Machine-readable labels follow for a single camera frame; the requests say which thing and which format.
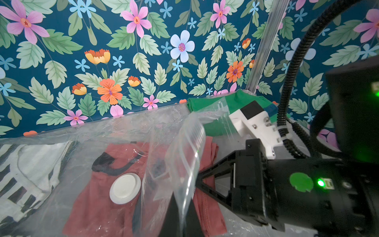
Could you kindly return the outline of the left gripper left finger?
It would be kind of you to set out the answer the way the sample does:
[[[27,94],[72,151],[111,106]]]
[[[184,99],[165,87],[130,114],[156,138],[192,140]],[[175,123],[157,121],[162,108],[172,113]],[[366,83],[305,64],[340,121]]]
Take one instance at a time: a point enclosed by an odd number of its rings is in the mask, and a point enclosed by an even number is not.
[[[181,237],[180,216],[175,196],[172,195],[159,237]]]

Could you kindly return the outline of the clear plastic vacuum bag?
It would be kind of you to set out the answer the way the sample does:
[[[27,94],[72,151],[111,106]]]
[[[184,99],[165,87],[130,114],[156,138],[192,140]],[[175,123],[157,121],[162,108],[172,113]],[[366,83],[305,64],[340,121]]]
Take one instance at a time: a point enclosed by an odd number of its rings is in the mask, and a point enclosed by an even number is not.
[[[224,97],[1,140],[3,237],[310,237],[256,227],[195,187],[245,147]]]

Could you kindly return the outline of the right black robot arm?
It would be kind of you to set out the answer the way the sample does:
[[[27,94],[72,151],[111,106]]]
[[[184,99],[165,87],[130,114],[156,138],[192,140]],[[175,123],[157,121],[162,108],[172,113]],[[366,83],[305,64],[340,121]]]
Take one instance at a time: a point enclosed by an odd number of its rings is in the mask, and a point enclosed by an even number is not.
[[[326,73],[329,100],[304,131],[287,117],[295,79],[312,44],[355,1],[336,1],[310,26],[290,62],[277,124],[252,102],[232,114],[237,150],[201,171],[196,187],[242,220],[284,232],[314,229],[320,237],[379,234],[379,58]]]

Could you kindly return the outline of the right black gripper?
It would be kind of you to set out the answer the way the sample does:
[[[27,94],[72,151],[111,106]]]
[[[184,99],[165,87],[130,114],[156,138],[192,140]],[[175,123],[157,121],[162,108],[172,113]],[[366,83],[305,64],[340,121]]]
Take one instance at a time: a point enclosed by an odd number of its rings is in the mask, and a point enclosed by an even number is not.
[[[246,140],[244,150],[234,151],[200,171],[196,188],[242,220],[259,227],[270,225],[274,230],[283,232],[285,226],[277,217],[277,201],[268,178],[264,151],[260,139]],[[205,184],[204,179],[211,176],[215,179],[230,178],[226,196]]]

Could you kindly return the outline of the red tank top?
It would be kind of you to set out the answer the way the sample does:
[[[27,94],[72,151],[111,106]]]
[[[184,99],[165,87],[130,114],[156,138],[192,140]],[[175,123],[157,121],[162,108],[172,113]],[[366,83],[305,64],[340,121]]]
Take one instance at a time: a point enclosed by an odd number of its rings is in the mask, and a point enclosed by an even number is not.
[[[133,237],[133,215],[145,176],[147,142],[110,144],[92,165],[89,183],[73,205],[62,234],[68,237]],[[200,169],[213,165],[219,146],[206,137]],[[193,204],[205,237],[227,233],[218,203],[196,189]]]

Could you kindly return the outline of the green tank top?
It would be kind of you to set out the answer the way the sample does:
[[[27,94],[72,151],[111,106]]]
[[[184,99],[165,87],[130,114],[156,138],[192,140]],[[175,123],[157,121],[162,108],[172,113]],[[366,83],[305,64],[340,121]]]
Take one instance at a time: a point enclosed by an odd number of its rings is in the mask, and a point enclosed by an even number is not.
[[[216,98],[190,98],[187,101],[187,106],[190,112],[200,111],[207,106],[220,100],[221,97]],[[242,90],[238,90],[236,93],[227,95],[225,97],[230,113],[234,113],[236,110],[243,108],[253,101],[257,103],[268,113],[271,122],[275,123],[277,121],[278,108],[268,99],[263,96],[253,96],[247,94]],[[222,136],[226,133],[224,128],[221,128],[222,122],[214,121],[204,125],[205,132],[207,136],[215,137]]]

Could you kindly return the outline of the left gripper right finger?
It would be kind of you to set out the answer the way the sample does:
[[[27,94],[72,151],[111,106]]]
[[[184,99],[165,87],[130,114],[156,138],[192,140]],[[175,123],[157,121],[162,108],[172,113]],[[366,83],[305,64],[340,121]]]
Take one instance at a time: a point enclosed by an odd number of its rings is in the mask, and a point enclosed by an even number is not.
[[[204,237],[193,200],[191,200],[189,203],[189,209],[185,217],[183,236]]]

